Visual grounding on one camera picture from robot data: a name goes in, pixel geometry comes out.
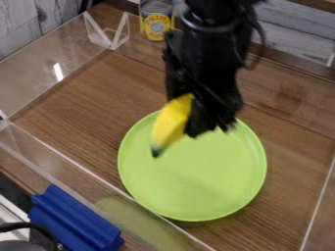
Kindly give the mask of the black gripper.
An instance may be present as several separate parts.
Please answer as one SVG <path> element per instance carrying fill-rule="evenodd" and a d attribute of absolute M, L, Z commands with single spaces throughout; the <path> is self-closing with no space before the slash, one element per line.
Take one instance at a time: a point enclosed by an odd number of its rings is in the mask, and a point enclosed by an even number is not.
<path fill-rule="evenodd" d="M 236 123 L 243 107 L 236 73 L 245 67 L 255 0 L 185 0 L 184 7 L 183 30 L 165 35 L 167 100 L 187 98 L 184 133 L 196 138 Z"/>

